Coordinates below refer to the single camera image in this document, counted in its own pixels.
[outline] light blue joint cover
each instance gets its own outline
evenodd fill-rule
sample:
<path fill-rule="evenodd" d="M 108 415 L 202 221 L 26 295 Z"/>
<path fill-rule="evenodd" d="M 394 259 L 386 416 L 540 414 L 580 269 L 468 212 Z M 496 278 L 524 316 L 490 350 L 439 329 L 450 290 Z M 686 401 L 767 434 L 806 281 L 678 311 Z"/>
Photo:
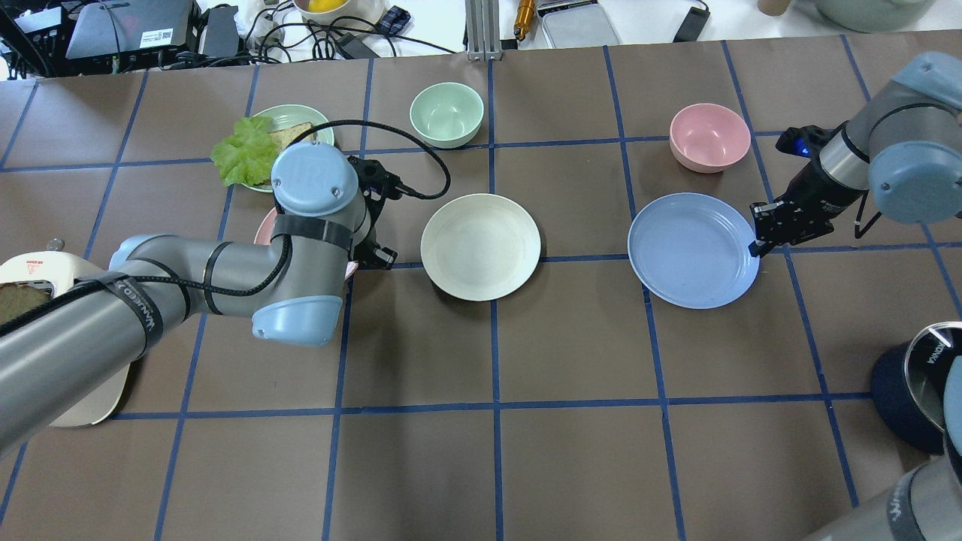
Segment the light blue joint cover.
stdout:
<path fill-rule="evenodd" d="M 869 165 L 878 210 L 902 223 L 932 223 L 962 211 L 962 155 L 929 141 L 893 144 Z"/>
<path fill-rule="evenodd" d="M 339 296 L 300 296 L 274 302 L 251 317 L 257 338 L 319 348 L 331 341 L 343 300 Z"/>
<path fill-rule="evenodd" d="M 962 450 L 962 355 L 955 357 L 949 368 L 946 393 L 943 396 L 946 432 L 957 450 Z"/>
<path fill-rule="evenodd" d="M 905 65 L 893 81 L 962 109 L 962 60 L 928 51 Z"/>
<path fill-rule="evenodd" d="M 130 257 L 130 254 L 134 253 L 134 250 L 140 247 L 140 245 L 151 239 L 166 236 L 167 235 L 135 235 L 134 237 L 131 237 L 130 239 L 120 243 L 120 247 L 116 252 L 114 252 L 114 255 L 111 256 L 111 263 L 108 266 L 108 270 L 113 271 L 119 267 L 121 263 L 127 261 L 127 258 Z"/>
<path fill-rule="evenodd" d="M 288 211 L 317 218 L 338 212 L 358 192 L 358 174 L 326 142 L 302 141 L 284 149 L 270 170 L 277 201 Z"/>

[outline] metal bracket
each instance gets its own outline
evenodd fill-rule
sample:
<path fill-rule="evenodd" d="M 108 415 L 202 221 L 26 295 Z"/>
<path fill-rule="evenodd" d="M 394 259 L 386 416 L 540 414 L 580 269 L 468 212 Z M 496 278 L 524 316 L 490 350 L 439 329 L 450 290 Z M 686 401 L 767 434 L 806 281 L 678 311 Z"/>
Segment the metal bracket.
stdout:
<path fill-rule="evenodd" d="M 501 21 L 498 0 L 465 0 L 468 60 L 501 60 Z"/>

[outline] kinova logo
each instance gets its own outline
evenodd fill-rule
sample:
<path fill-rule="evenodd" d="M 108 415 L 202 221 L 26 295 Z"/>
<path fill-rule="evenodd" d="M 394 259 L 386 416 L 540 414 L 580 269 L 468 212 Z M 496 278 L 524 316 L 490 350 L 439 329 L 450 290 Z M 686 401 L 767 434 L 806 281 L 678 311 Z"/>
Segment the kinova logo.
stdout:
<path fill-rule="evenodd" d="M 130 287 L 130 282 L 127 280 L 117 280 L 117 285 L 120 286 L 120 292 L 131 299 L 134 304 L 140 309 L 143 314 L 143 328 L 147 331 L 154 330 L 154 316 L 150 310 L 150 307 L 140 298 L 140 295 L 134 288 Z"/>
<path fill-rule="evenodd" d="M 935 361 L 939 360 L 939 355 L 941 355 L 942 352 L 945 350 L 946 350 L 946 347 L 944 344 L 939 344 L 938 346 L 936 346 L 935 351 L 932 351 L 932 354 L 928 356 L 928 364 L 934 365 Z"/>

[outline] white sticker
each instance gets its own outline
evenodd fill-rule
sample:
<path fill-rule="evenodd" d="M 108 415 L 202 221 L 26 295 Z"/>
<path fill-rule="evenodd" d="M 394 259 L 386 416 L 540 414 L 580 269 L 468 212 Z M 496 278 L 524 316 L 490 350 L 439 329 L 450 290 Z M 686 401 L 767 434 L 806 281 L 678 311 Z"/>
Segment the white sticker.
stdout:
<path fill-rule="evenodd" d="M 151 32 L 144 32 L 140 35 L 140 48 L 145 47 L 159 47 L 161 45 L 170 45 L 171 40 L 174 37 L 174 29 L 166 28 L 163 30 L 154 30 Z"/>

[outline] screwdriver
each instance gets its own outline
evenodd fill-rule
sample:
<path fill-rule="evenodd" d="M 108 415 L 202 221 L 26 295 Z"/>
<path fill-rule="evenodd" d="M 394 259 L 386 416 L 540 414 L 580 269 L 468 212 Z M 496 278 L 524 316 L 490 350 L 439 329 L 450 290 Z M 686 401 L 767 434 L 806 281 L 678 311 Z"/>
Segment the screwdriver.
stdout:
<path fill-rule="evenodd" d="M 535 0 L 520 0 L 518 2 L 518 18 L 515 19 L 515 38 L 524 41 L 531 29 L 531 19 L 535 16 Z"/>

